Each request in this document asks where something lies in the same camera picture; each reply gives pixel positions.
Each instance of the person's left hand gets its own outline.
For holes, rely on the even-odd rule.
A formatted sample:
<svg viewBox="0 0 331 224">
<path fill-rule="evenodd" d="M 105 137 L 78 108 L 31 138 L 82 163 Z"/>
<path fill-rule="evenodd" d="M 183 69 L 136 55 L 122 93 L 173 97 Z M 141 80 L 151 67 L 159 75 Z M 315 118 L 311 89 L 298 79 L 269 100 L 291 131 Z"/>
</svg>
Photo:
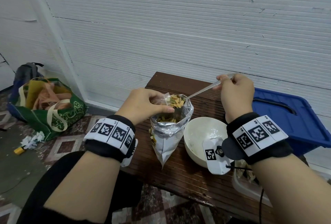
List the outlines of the person's left hand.
<svg viewBox="0 0 331 224">
<path fill-rule="evenodd" d="M 155 114 L 173 113 L 175 111 L 172 107 L 153 105 L 150 99 L 155 97 L 163 98 L 163 94 L 151 89 L 134 89 L 115 114 L 129 119 L 132 124 L 137 125 Z"/>
</svg>

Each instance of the blue plastic box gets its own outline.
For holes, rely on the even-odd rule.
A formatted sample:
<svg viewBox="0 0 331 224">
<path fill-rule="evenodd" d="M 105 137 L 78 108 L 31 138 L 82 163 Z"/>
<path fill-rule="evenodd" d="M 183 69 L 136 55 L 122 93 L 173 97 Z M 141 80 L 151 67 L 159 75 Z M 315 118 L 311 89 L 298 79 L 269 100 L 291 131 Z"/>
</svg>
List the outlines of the blue plastic box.
<svg viewBox="0 0 331 224">
<path fill-rule="evenodd" d="M 331 135 L 305 99 L 255 88 L 254 112 L 268 115 L 289 136 L 287 142 L 296 156 L 319 146 L 331 147 Z"/>
</svg>

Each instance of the white vertical beam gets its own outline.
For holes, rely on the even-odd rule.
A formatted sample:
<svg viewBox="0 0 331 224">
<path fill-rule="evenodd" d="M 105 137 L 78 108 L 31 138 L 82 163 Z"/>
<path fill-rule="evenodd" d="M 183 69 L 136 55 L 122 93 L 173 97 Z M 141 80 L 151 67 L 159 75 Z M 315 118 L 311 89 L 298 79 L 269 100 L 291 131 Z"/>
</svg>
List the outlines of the white vertical beam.
<svg viewBox="0 0 331 224">
<path fill-rule="evenodd" d="M 61 38 L 60 30 L 51 14 L 46 0 L 30 0 L 30 2 L 35 13 L 37 14 L 37 20 L 41 23 L 44 29 L 49 47 L 59 63 L 69 86 L 77 96 L 86 101 L 87 95 L 84 85 L 73 68 L 72 61 Z"/>
</svg>

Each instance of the wooden surface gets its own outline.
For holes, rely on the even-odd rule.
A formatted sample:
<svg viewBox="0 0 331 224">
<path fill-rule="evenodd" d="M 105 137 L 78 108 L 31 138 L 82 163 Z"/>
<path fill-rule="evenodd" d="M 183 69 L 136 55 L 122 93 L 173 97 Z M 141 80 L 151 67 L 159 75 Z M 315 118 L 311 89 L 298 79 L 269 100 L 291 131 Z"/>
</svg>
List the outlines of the wooden surface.
<svg viewBox="0 0 331 224">
<path fill-rule="evenodd" d="M 207 85 L 209 83 L 204 81 L 157 72 L 146 88 L 162 93 L 190 95 Z M 206 91 L 193 97 L 191 101 L 194 106 L 192 119 L 213 117 L 225 122 L 218 91 Z M 162 169 L 152 148 L 148 133 L 150 126 L 149 121 L 136 126 L 135 136 L 139 144 L 130 166 L 123 168 L 123 171 L 181 197 L 219 207 L 231 216 L 259 221 L 259 202 L 244 197 L 233 188 L 232 172 L 213 175 L 208 169 L 194 163 L 185 150 L 183 138 Z M 262 205 L 262 220 L 263 223 L 276 223 L 272 208 Z"/>
</svg>

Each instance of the white bowl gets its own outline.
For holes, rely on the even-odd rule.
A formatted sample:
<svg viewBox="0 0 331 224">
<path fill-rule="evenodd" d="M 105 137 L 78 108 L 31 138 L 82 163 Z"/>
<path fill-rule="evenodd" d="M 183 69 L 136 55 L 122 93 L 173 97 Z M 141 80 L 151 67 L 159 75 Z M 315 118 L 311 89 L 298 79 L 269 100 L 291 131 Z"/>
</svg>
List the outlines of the white bowl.
<svg viewBox="0 0 331 224">
<path fill-rule="evenodd" d="M 207 168 L 202 142 L 217 137 L 227 138 L 225 123 L 209 117 L 195 118 L 184 129 L 185 149 L 195 163 Z"/>
</svg>

